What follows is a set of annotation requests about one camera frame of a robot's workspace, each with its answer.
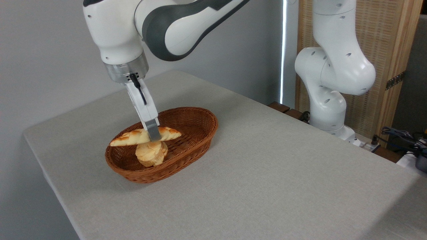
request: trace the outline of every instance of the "basket rim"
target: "basket rim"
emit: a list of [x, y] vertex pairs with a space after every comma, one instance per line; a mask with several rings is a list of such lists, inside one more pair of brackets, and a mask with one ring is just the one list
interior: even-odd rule
[[141, 170], [125, 170], [125, 169], [122, 169], [122, 168], [118, 167], [113, 161], [111, 161], [111, 158], [108, 157], [109, 150], [113, 148], [113, 146], [108, 145], [107, 148], [106, 148], [106, 150], [105, 150], [105, 158], [106, 158], [107, 164], [110, 166], [110, 168], [112, 168], [115, 172], [120, 171], [119, 174], [131, 174], [131, 173], [141, 173], [141, 174], [143, 174], [144, 172], [154, 173], [154, 172], [157, 172], [157, 171], [162, 171], [162, 170], [164, 170], [166, 168], [169, 168], [171, 165], [174, 165], [177, 161], [179, 161], [180, 159], [184, 158], [185, 156], [191, 154], [192, 152], [196, 151], [197, 149], [199, 149], [203, 145], [209, 143], [212, 140], [212, 138], [214, 137], [214, 135], [215, 135], [215, 133], [216, 133], [216, 131], [218, 129], [218, 119], [208, 109], [200, 108], [200, 107], [177, 107], [177, 108], [167, 109], [165, 111], [160, 112], [159, 114], [167, 112], [167, 111], [179, 111], [179, 110], [182, 110], [182, 109], [187, 109], [187, 110], [191, 109], [191, 110], [195, 110], [195, 111], [203, 111], [203, 112], [207, 113], [207, 115], [210, 115], [211, 119], [213, 120], [213, 125], [212, 125], [212, 128], [211, 128], [212, 131], [210, 131], [203, 138], [203, 140], [201, 140], [197, 144], [191, 146], [186, 152], [184, 152], [184, 153], [180, 152], [177, 155], [175, 155], [175, 157], [173, 159], [171, 159], [172, 161], [168, 160], [168, 161], [166, 161], [166, 162], [164, 162], [164, 163], [162, 163], [162, 164], [160, 164], [158, 166], [148, 167], [148, 168], [144, 168], [144, 169], [141, 169]]

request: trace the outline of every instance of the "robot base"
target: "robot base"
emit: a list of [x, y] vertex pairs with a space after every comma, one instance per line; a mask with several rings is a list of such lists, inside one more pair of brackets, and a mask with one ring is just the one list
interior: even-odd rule
[[342, 128], [338, 130], [333, 131], [325, 131], [331, 135], [334, 135], [336, 137], [339, 137], [353, 145], [360, 146], [360, 140], [356, 138], [356, 133], [353, 131], [353, 129], [343, 126]]

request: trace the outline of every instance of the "woven rattan panel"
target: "woven rattan panel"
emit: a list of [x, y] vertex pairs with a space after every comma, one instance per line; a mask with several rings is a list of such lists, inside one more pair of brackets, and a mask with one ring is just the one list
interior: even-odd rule
[[[392, 53], [397, 46], [403, 6], [404, 0], [357, 1], [357, 39], [363, 53], [375, 66], [377, 78], [372, 89], [362, 96], [344, 94], [347, 101], [345, 124], [366, 137], [371, 137], [377, 129], [385, 84], [391, 77]], [[313, 38], [312, 0], [300, 0], [299, 14], [298, 51], [305, 47], [318, 47]], [[297, 80], [296, 108], [299, 111], [310, 109], [307, 90], [300, 79]]]

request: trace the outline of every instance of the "croissant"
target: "croissant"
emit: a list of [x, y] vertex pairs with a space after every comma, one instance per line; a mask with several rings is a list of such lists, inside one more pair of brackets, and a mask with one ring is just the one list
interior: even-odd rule
[[[161, 136], [160, 141], [172, 140], [181, 136], [179, 131], [169, 127], [160, 127], [159, 132]], [[110, 146], [130, 146], [148, 142], [151, 142], [148, 132], [145, 129], [136, 129], [114, 139], [110, 142]]]

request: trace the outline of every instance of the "bread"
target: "bread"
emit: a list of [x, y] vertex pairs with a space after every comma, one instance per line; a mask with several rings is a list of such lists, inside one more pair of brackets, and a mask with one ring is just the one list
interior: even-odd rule
[[157, 166], [163, 163], [167, 154], [165, 142], [149, 142], [139, 144], [135, 152], [138, 161], [145, 167]]
[[[161, 136], [160, 141], [172, 140], [181, 136], [180, 132], [168, 127], [160, 127], [159, 132]], [[148, 132], [145, 129], [136, 129], [114, 139], [110, 142], [110, 146], [130, 146], [148, 142], [151, 142]]]

